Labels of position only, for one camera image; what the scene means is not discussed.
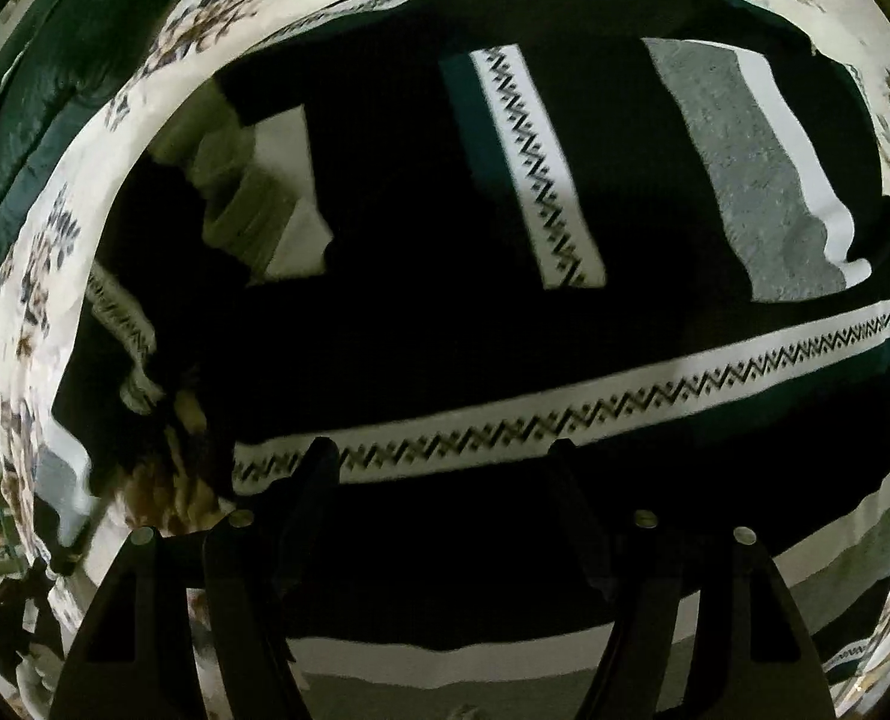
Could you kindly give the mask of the dark green folded quilt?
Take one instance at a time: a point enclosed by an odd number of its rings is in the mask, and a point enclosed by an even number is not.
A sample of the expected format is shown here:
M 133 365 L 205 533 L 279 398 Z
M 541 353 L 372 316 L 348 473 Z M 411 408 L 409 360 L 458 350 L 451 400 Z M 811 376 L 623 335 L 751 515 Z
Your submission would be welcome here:
M 173 0 L 35 0 L 0 52 L 0 268 L 64 151 L 122 88 Z

